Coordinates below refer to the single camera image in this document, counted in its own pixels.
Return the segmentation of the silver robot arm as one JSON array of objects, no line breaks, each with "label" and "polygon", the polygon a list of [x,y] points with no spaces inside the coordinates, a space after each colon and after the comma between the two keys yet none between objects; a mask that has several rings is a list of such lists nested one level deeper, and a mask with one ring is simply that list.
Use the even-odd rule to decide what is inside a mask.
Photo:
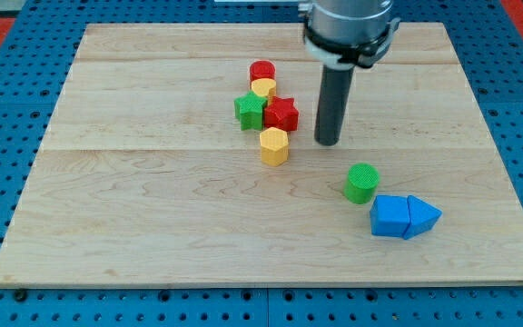
[{"label": "silver robot arm", "polygon": [[305,49],[332,70],[369,69],[390,50],[399,28],[392,7],[392,0],[300,1]]}]

